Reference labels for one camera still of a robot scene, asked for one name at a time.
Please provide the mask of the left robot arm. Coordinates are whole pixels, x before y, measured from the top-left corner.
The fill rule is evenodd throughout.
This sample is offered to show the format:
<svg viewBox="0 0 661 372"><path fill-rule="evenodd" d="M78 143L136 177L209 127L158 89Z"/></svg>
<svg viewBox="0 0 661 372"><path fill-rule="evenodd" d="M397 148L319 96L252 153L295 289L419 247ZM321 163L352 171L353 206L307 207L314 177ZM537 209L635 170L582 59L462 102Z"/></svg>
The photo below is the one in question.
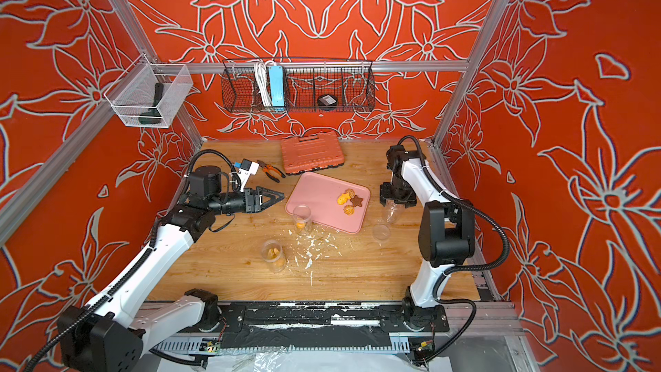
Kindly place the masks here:
<svg viewBox="0 0 661 372"><path fill-rule="evenodd" d="M148 244L105 289L82 308L68 308L57 322L58 333L29 360L32 371L48 352L61 350L61 360L78 371L130 371L146 353L159 357L157 345L187 327L214 329L220 322L216 294L191 289L151 316L139 317L146 298L170 267L219 215L256 214L284 199L264 187L251 189L244 170L222 172L202 166L185 177L177 202L155 221Z"/></svg>

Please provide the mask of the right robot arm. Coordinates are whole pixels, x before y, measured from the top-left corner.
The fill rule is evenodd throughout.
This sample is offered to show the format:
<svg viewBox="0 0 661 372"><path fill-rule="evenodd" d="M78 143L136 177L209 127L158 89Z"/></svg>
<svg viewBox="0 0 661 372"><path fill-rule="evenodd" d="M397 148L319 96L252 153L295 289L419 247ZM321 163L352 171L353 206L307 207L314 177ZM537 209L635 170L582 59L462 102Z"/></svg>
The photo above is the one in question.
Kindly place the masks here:
<svg viewBox="0 0 661 372"><path fill-rule="evenodd" d="M423 207L418 248L423 258L418 275L402 301L401 321L413 330L432 327L445 305L471 304L467 299L443 299L452 275L493 270L507 260L510 245L504 229L470 201L453 194L432 173L420 141L401 138L387 150L391 180L380 185L380 204ZM492 262L468 265L476 249L475 220L480 217L499 236L501 252Z"/></svg>

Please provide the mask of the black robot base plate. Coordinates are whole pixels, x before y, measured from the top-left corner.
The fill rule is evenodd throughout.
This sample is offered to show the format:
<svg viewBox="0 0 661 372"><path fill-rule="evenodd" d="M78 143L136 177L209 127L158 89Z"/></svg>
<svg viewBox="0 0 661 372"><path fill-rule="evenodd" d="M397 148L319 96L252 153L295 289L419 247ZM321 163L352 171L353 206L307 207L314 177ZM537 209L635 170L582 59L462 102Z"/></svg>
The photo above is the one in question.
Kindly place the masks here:
<svg viewBox="0 0 661 372"><path fill-rule="evenodd" d="M187 353L347 351L408 353L449 332L443 308L407 308L399 301L222 302L211 332L188 327L173 336Z"/></svg>

